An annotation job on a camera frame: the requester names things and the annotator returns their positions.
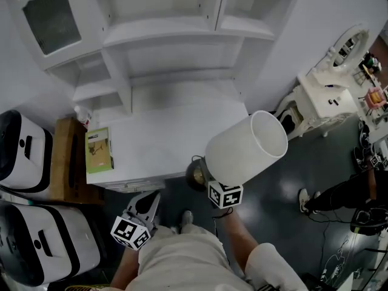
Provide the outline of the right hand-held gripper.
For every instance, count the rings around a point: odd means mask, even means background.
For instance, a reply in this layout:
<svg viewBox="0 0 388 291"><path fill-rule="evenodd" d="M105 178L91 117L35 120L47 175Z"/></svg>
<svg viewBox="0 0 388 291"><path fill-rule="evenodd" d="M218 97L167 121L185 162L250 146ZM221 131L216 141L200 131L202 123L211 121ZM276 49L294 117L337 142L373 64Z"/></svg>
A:
<svg viewBox="0 0 388 291"><path fill-rule="evenodd" d="M243 186L225 186L218 181L207 183L208 198L219 209L228 209L240 205L243 191Z"/></svg>

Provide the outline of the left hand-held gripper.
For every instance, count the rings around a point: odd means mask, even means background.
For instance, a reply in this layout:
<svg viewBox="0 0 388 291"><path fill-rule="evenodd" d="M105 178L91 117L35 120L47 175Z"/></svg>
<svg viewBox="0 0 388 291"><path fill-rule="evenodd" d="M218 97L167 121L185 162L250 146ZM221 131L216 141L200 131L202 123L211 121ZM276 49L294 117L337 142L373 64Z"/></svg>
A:
<svg viewBox="0 0 388 291"><path fill-rule="evenodd" d="M119 244L139 250L154 236L159 224L161 193L158 190L133 197L121 216L117 216L110 234Z"/></svg>

